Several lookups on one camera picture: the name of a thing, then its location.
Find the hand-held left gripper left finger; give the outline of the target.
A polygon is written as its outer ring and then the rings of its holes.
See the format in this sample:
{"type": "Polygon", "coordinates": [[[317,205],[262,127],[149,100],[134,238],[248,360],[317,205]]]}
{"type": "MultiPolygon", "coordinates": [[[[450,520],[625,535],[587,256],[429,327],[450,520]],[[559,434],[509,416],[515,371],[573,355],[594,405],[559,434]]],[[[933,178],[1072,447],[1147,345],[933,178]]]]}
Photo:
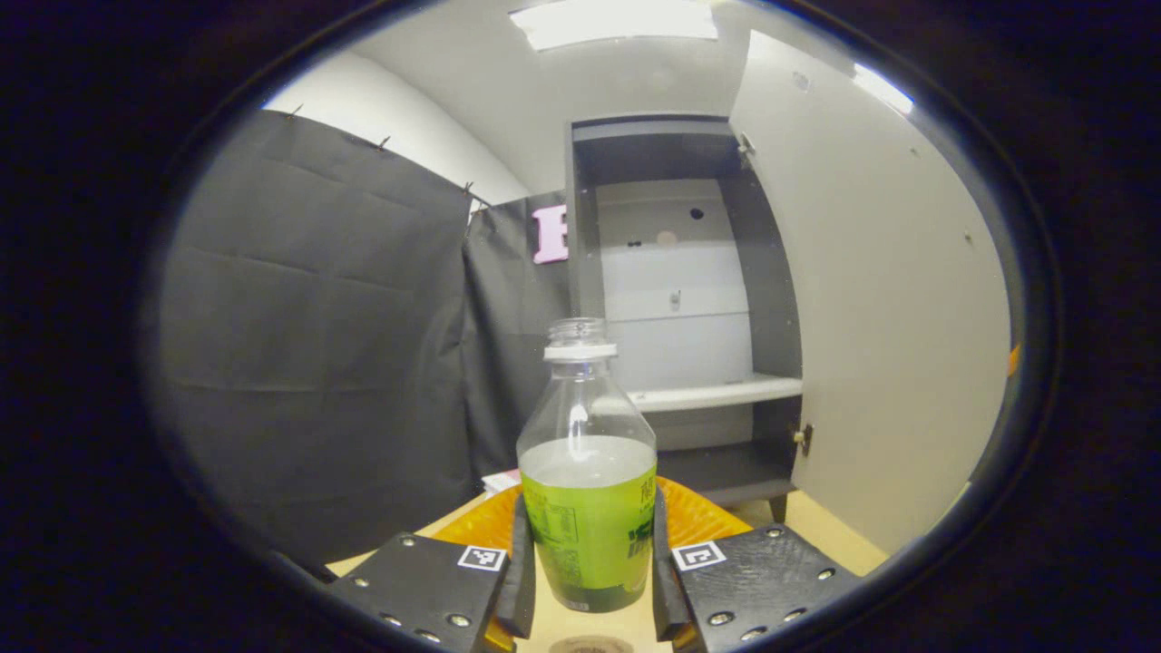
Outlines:
{"type": "Polygon", "coordinates": [[[327,584],[385,632],[446,653],[519,653],[536,604],[522,488],[482,500],[431,536],[399,532],[327,584]]]}

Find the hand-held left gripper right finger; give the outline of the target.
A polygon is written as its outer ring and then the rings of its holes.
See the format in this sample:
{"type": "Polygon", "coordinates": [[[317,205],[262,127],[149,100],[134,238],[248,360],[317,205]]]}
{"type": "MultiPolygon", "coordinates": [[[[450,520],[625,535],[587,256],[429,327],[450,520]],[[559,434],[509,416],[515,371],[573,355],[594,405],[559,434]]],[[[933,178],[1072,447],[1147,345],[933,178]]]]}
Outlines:
{"type": "Polygon", "coordinates": [[[750,528],[657,479],[652,619],[675,650],[740,650],[835,604],[860,577],[781,523],[750,528]]]}

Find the clear bottle with green label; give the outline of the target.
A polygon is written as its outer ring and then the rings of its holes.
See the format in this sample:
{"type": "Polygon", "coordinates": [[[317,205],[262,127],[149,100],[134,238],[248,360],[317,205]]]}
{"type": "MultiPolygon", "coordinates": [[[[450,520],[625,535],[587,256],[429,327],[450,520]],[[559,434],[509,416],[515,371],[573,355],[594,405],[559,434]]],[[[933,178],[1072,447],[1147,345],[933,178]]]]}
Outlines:
{"type": "Polygon", "coordinates": [[[644,591],[654,550],[657,439],[612,373],[606,322],[551,323],[549,381],[517,442],[535,552],[565,608],[621,610],[644,591]]]}

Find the grey cabinet door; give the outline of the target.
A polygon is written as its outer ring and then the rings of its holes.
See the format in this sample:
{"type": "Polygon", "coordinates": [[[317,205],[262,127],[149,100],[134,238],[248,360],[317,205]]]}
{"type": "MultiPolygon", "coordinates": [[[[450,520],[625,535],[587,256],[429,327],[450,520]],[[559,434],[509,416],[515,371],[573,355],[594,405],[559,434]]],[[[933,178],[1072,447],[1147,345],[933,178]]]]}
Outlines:
{"type": "Polygon", "coordinates": [[[813,442],[793,479],[893,554],[961,495],[998,421],[1011,318],[990,228],[911,115],[767,34],[730,123],[795,286],[813,442]]]}

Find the dark grey cabinet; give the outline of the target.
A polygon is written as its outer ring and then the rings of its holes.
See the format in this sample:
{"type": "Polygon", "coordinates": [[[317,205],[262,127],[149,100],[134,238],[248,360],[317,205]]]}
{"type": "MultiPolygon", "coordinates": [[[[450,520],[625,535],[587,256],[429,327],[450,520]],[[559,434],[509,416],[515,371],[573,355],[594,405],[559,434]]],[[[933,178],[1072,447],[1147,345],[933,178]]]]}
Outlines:
{"type": "MultiPolygon", "coordinates": [[[[565,125],[570,308],[606,322],[628,390],[700,387],[751,373],[799,376],[802,347],[776,211],[742,170],[724,116],[626,114],[565,125]]],[[[717,505],[795,488],[800,396],[643,412],[659,475],[717,505]]]]}

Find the white cabinet shelf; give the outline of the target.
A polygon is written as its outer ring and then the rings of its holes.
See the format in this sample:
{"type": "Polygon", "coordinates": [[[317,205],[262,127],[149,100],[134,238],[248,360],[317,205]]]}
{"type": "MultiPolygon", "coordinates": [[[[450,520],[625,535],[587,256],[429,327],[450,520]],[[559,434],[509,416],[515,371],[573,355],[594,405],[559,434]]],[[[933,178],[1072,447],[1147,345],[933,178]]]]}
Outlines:
{"type": "Polygon", "coordinates": [[[776,376],[751,373],[743,379],[700,387],[628,390],[640,412],[688,412],[719,406],[762,404],[762,402],[800,396],[799,376],[776,376]]]}

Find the black backdrop cloth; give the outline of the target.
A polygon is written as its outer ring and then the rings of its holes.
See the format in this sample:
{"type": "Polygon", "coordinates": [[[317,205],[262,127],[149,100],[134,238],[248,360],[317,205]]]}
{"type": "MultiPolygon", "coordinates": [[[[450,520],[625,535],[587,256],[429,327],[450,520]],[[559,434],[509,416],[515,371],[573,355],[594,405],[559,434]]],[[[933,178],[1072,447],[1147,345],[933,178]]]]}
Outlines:
{"type": "Polygon", "coordinates": [[[192,187],[156,302],[163,412],[241,530],[320,568],[514,471],[570,311],[536,210],[307,117],[257,112],[192,187]]]}

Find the long ceiling light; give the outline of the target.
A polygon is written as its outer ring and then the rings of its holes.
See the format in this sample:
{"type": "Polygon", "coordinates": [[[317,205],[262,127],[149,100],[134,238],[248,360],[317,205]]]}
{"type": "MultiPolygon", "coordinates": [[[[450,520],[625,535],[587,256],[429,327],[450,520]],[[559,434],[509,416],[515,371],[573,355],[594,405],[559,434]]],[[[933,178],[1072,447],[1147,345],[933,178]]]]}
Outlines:
{"type": "Polygon", "coordinates": [[[866,91],[867,94],[890,107],[893,112],[897,112],[900,115],[909,116],[913,114],[915,101],[911,96],[889,82],[889,80],[879,74],[874,69],[867,67],[861,63],[854,63],[853,69],[854,86],[866,91]]]}

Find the large ceiling light panel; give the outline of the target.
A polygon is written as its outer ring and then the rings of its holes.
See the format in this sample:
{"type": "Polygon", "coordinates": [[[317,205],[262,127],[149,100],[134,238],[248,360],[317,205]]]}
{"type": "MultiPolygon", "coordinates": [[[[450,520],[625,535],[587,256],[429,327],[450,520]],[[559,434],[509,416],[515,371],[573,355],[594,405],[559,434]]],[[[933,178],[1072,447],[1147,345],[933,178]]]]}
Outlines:
{"type": "Polygon", "coordinates": [[[701,0],[551,0],[507,14],[535,51],[630,38],[717,40],[701,0]]]}

